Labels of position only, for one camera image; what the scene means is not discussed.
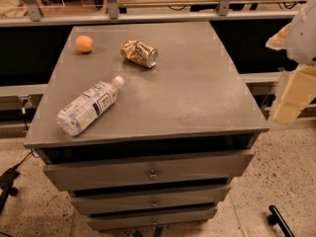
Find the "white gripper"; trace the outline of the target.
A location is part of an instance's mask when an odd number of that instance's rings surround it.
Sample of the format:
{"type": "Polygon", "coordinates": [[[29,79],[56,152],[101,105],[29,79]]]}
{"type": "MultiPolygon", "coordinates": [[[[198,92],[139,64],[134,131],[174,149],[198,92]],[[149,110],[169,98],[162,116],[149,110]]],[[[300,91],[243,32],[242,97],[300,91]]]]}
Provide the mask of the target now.
{"type": "Polygon", "coordinates": [[[276,84],[272,119],[290,124],[316,98],[316,0],[308,0],[290,24],[268,39],[266,47],[286,49],[289,59],[302,63],[276,84]]]}

